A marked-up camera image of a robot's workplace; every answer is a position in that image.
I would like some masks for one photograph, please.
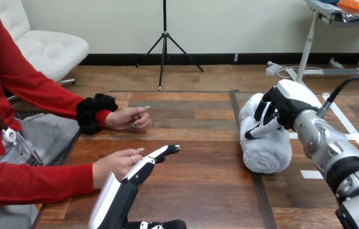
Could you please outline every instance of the tripod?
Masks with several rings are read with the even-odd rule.
[[[161,34],[161,37],[157,40],[157,42],[151,47],[151,49],[148,51],[148,53],[143,57],[143,59],[140,61],[140,63],[138,63],[136,65],[136,68],[139,67],[141,65],[141,63],[146,59],[146,57],[150,54],[150,52],[157,46],[157,44],[163,40],[163,56],[162,56],[162,59],[161,59],[161,70],[160,70],[160,82],[158,84],[158,90],[160,91],[161,90],[161,82],[163,80],[163,72],[164,72],[164,68],[165,68],[165,64],[164,64],[164,61],[168,60],[168,57],[167,57],[167,41],[168,41],[168,38],[185,54],[187,55],[187,57],[189,58],[189,60],[191,61],[191,63],[193,65],[196,65],[202,72],[203,72],[203,69],[194,62],[194,60],[192,60],[192,58],[189,56],[189,54],[187,54],[185,52],[185,50],[183,50],[181,48],[181,46],[179,46],[178,43],[176,43],[172,37],[169,35],[169,33],[167,33],[167,28],[166,28],[166,0],[163,0],[163,9],[164,9],[164,32]]]

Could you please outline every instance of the woman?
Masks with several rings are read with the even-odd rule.
[[[3,86],[51,114],[15,119]],[[92,193],[102,188],[111,171],[123,178],[142,158],[140,150],[116,152],[93,164],[60,166],[62,152],[79,128],[94,134],[103,128],[125,130],[136,123],[134,130],[141,133],[150,124],[141,107],[116,109],[111,97],[97,94],[83,99],[36,71],[0,21],[1,229],[30,228],[37,214],[33,204]]]

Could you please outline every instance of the tripod leg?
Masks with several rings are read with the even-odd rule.
[[[151,49],[148,51],[148,53],[143,57],[143,59],[136,65],[136,68],[139,67],[141,65],[141,63],[146,59],[146,57],[151,53],[151,51],[157,46],[157,44],[160,42],[160,40],[162,39],[163,37],[161,36],[157,42],[151,47]]]
[[[165,50],[165,60],[166,60],[166,61],[168,60],[168,51],[167,51],[168,49],[167,49],[167,44],[166,44],[167,41],[168,41],[168,40],[165,41],[165,49],[164,49],[164,50]]]
[[[191,61],[194,65],[196,65],[202,72],[204,72],[204,70],[203,70],[198,64],[196,64],[196,63],[192,60],[191,56],[189,56],[189,54],[187,54],[187,53],[185,52],[185,50],[183,50],[183,49],[181,48],[181,46],[179,46],[179,44],[176,43],[176,42],[172,39],[171,36],[168,36],[168,38],[169,38],[170,40],[172,40],[172,42],[173,42],[183,53],[185,53],[185,54],[188,56],[188,58],[190,59],[190,61]]]
[[[158,90],[161,90],[161,83],[163,81],[163,71],[164,71],[164,60],[165,60],[165,50],[166,50],[166,42],[167,42],[167,38],[164,37],[164,42],[163,42],[163,56],[161,58],[161,71],[160,71],[160,82],[158,84]]]

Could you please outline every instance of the black baseboard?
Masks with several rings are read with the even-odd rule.
[[[301,53],[240,53],[234,61],[234,53],[191,54],[199,65],[217,64],[296,64],[301,61]],[[89,54],[80,65],[96,66],[136,66],[144,54]],[[308,64],[327,64],[334,57],[341,64],[357,64],[359,53],[312,53]],[[168,54],[166,65],[192,65],[184,54]],[[150,54],[143,65],[161,65],[161,54]]]

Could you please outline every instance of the power strip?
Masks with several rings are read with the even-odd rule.
[[[282,68],[281,68],[279,65],[277,65],[277,64],[274,63],[274,64],[272,64],[270,67],[267,68],[266,73],[267,73],[268,75],[276,75],[276,74],[278,74],[281,70],[282,70]]]

